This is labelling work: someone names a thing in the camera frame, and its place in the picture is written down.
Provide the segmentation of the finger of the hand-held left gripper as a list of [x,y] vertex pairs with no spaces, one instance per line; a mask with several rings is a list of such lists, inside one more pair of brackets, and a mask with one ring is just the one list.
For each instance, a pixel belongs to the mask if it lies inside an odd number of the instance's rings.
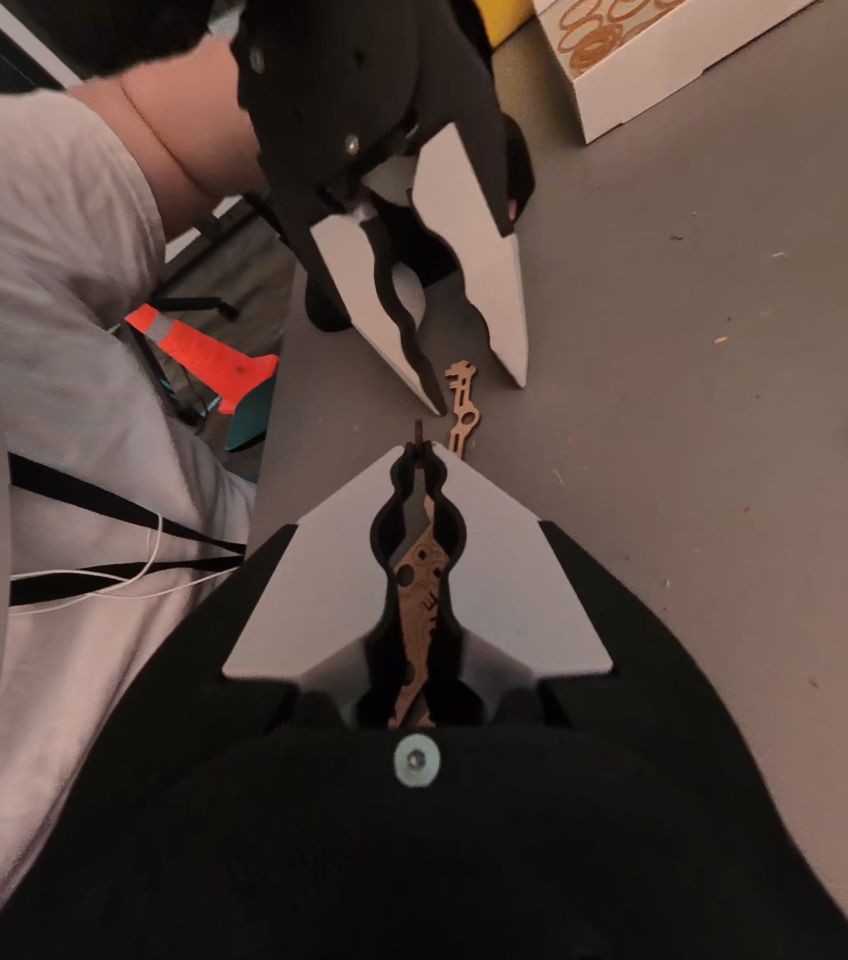
[[454,123],[419,150],[410,202],[426,231],[453,254],[491,352],[524,389],[529,337],[518,240],[500,233]]
[[447,413],[431,362],[418,342],[426,296],[415,272],[394,255],[373,204],[328,215],[310,236],[352,327],[435,416]]

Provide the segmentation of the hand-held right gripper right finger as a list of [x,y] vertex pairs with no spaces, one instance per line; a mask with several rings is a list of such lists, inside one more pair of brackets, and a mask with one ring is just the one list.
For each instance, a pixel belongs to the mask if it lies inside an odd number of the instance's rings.
[[429,453],[434,531],[448,555],[425,685],[430,721],[478,726],[514,691],[612,674],[541,520],[444,446]]

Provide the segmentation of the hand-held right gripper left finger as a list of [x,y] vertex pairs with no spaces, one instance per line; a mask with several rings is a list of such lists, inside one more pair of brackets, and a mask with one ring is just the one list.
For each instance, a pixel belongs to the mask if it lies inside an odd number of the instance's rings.
[[406,537],[420,449],[409,442],[302,516],[222,670],[327,694],[387,726],[408,660],[392,558]]

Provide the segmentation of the engraved wooden model part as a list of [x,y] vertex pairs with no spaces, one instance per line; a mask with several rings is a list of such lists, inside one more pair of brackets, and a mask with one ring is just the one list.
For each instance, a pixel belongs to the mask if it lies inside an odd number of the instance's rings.
[[423,689],[428,680],[428,659],[447,554],[434,534],[434,501],[429,493],[424,494],[423,509],[428,526],[394,568],[406,654],[406,679],[387,723],[392,730],[434,725]]

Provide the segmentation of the small ringed wooden model part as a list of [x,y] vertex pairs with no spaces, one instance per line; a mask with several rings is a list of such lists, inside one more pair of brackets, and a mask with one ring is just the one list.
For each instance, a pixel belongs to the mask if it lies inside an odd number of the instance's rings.
[[460,460],[465,460],[467,442],[481,422],[481,412],[472,396],[477,373],[477,367],[466,360],[455,362],[444,373],[453,395],[454,424],[448,437],[448,450]]

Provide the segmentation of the person's left forearm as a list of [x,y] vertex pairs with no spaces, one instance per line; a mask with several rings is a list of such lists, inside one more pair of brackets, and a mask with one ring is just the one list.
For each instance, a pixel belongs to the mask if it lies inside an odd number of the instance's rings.
[[68,94],[130,152],[168,232],[184,231],[227,198],[267,187],[225,37],[209,33],[188,53],[89,80]]

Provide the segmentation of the yellow box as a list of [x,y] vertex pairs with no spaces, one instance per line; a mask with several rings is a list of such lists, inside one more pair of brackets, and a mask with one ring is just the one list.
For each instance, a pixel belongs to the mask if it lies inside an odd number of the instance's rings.
[[498,49],[536,14],[534,1],[478,0],[475,3],[492,50]]

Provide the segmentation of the black chair base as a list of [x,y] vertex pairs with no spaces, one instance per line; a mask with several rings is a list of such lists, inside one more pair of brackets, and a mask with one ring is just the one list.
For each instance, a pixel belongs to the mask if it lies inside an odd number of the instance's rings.
[[239,238],[260,220],[259,201],[254,195],[228,198],[219,210],[172,239],[149,303],[168,314],[212,312],[227,322],[237,321],[240,308],[230,294],[222,293],[233,272]]

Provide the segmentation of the orange traffic cone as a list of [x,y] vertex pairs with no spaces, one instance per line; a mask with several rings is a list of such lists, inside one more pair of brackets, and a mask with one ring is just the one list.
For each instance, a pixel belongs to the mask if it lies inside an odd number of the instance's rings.
[[183,321],[144,304],[124,318],[165,354],[219,396],[218,409],[232,416],[252,392],[273,385],[279,358],[249,356]]

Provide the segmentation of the teal chair seat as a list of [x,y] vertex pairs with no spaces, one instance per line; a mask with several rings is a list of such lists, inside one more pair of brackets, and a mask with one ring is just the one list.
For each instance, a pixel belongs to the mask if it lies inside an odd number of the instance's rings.
[[231,422],[224,449],[227,453],[238,453],[256,447],[262,443],[269,429],[276,375],[263,380],[250,390],[237,404],[231,414]]

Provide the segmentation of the dark cloth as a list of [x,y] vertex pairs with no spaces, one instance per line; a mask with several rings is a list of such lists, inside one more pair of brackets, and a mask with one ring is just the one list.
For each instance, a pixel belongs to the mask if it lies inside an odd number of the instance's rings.
[[192,50],[237,1],[22,1],[10,10],[82,78]]

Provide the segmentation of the white cardboard box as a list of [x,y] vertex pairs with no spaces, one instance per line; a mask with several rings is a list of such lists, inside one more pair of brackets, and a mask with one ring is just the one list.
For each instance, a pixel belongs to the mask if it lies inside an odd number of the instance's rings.
[[706,70],[796,15],[809,1],[683,1],[577,79],[557,52],[558,18],[573,1],[535,1],[585,143],[687,87]]

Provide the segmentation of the person in white shirt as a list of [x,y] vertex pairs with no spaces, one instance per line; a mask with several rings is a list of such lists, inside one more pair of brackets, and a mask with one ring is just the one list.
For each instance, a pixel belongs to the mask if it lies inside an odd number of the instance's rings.
[[[0,96],[0,405],[9,450],[245,542],[254,488],[166,416],[108,333],[156,285],[165,235],[119,138],[64,93]],[[212,589],[196,571],[8,620],[0,677],[0,907],[147,659]]]

